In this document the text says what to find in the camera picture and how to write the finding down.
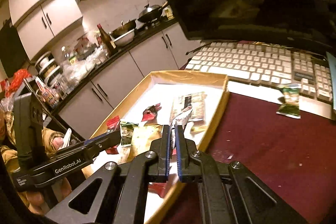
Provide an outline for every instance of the cardboard box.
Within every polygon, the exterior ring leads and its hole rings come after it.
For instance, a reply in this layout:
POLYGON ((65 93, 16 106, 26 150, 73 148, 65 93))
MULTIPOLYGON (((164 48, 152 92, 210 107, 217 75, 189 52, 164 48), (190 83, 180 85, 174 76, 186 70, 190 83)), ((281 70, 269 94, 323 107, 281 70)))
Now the cardboard box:
MULTIPOLYGON (((137 100, 155 84, 189 84, 189 85, 205 85, 220 88, 223 90, 221 98, 219 98, 216 110, 212 116, 210 123, 204 133, 202 140, 198 145, 198 149, 205 151, 208 147, 216 128, 221 120, 221 117, 228 102, 229 91, 227 89, 228 77, 215 73, 188 71, 188 70, 171 70, 171 71, 152 71, 148 74, 125 98, 120 104, 110 113, 102 122, 99 128, 91 136, 91 138, 101 135, 106 132, 106 121, 119 115, 124 117, 137 100)), ((168 191, 159 209, 149 218, 146 224, 160 223, 166 215, 169 208, 178 198, 184 187, 183 183, 177 182, 168 191)))

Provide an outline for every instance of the brown bottle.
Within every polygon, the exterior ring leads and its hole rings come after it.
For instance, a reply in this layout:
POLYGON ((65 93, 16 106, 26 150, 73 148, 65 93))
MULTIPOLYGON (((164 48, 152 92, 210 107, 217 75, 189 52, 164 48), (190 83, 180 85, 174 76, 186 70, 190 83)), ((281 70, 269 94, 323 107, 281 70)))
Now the brown bottle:
POLYGON ((110 51, 110 54, 114 54, 116 52, 115 50, 115 44, 113 43, 112 45, 112 39, 111 37, 104 31, 104 29, 101 27, 100 24, 97 25, 99 31, 100 31, 100 35, 101 35, 101 40, 103 43, 105 43, 105 45, 107 46, 107 48, 109 49, 110 51))

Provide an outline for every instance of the screw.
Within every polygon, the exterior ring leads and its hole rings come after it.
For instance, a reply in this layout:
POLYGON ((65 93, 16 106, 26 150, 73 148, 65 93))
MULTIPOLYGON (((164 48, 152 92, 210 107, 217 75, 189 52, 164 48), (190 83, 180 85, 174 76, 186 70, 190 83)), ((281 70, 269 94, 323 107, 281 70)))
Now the screw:
POLYGON ((200 150, 197 150, 195 152, 192 153, 192 155, 196 158, 200 157, 202 155, 202 152, 200 150))
POLYGON ((234 169, 239 169, 242 166, 239 161, 234 161, 231 165, 234 169))
POLYGON ((155 153, 154 151, 147 151, 147 152, 145 153, 145 156, 146 156, 147 158, 153 158, 153 157, 156 156, 156 153, 155 153))
POLYGON ((113 161, 107 162, 105 164, 105 169, 106 170, 112 170, 117 164, 113 161))

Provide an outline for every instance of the red candy wrapper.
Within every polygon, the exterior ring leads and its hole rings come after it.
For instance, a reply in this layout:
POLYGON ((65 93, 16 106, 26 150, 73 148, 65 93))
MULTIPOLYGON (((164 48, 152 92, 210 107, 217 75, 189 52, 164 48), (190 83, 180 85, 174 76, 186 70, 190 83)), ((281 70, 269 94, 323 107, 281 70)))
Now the red candy wrapper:
MULTIPOLYGON (((117 129, 119 129, 120 127, 120 117, 119 116, 115 116, 113 117, 112 119, 109 119, 107 122, 106 122, 106 125, 107 125, 107 131, 110 131, 110 132, 113 132, 117 129)), ((106 153, 108 155, 116 155, 116 154, 119 154, 118 150, 117 150, 117 147, 118 147, 119 144, 113 146, 113 147, 110 147, 108 149, 106 149, 106 153)))
POLYGON ((158 111, 160 109, 161 109, 160 103, 146 108, 144 110, 144 112, 142 113, 142 120, 141 121, 145 122, 145 121, 153 120, 158 115, 158 111))

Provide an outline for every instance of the white wall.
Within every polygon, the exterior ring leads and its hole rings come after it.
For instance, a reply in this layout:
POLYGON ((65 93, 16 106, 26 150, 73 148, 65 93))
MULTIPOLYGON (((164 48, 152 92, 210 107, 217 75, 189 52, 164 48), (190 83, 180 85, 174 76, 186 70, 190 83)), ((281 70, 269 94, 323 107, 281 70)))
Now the white wall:
MULTIPOLYGON (((166 0, 150 0, 150 5, 162 5, 166 0)), ((139 13, 144 9, 147 0, 84 0, 79 3, 79 8, 83 14, 83 24, 63 37, 54 44, 50 50, 57 62, 62 59, 61 48, 70 46, 71 49, 77 44, 76 39, 82 36, 86 31, 98 30, 97 24, 106 32, 113 31, 120 26, 121 20, 136 19, 139 13)))

